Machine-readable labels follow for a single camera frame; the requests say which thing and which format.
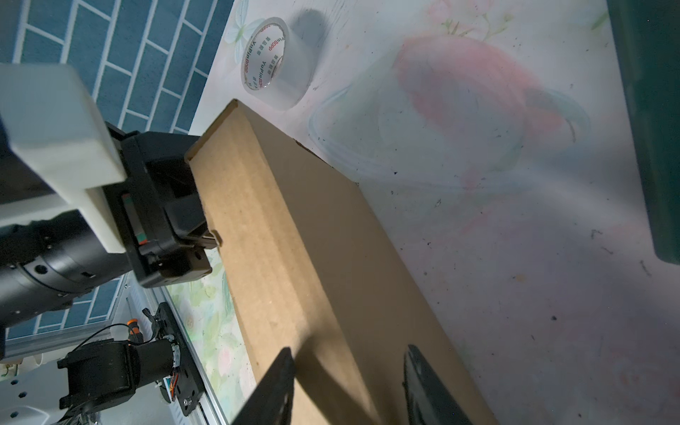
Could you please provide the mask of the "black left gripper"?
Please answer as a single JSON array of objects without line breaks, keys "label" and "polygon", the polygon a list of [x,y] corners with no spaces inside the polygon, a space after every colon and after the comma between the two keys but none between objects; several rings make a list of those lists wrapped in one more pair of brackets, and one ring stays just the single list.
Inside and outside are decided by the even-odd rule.
[{"label": "black left gripper", "polygon": [[137,282],[156,288],[211,274],[206,253],[216,240],[185,160],[198,137],[106,127],[127,177],[104,194]]}]

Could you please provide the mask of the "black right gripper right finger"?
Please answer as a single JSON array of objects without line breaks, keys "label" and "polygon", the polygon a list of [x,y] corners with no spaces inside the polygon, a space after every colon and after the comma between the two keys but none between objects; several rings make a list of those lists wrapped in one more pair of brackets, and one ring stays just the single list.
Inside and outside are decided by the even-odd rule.
[{"label": "black right gripper right finger", "polygon": [[410,425],[472,425],[415,345],[409,345],[404,355],[403,386]]}]

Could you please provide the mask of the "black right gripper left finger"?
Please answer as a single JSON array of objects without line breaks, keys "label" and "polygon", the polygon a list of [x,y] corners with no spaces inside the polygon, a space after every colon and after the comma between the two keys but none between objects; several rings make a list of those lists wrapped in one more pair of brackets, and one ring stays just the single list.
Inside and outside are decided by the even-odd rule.
[{"label": "black right gripper left finger", "polygon": [[284,347],[232,424],[290,425],[295,373],[292,351],[290,347]]}]

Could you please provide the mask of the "brown cardboard box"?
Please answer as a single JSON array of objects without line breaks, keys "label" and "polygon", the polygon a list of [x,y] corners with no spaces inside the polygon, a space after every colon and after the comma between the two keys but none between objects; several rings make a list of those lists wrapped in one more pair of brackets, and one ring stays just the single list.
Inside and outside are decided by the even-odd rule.
[{"label": "brown cardboard box", "polygon": [[496,417],[359,187],[252,109],[228,103],[187,162],[257,382],[289,349],[295,424],[407,424],[414,373],[445,424]]}]

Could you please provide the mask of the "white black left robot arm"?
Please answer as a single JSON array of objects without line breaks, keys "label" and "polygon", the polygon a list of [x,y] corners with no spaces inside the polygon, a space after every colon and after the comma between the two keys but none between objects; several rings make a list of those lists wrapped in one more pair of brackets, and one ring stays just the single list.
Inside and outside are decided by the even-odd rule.
[{"label": "white black left robot arm", "polygon": [[128,174],[103,189],[122,253],[108,253],[77,211],[5,228],[2,328],[69,308],[77,297],[127,272],[145,288],[190,282],[211,272],[205,253],[216,241],[184,160],[196,136],[125,134],[114,127],[109,132]]}]

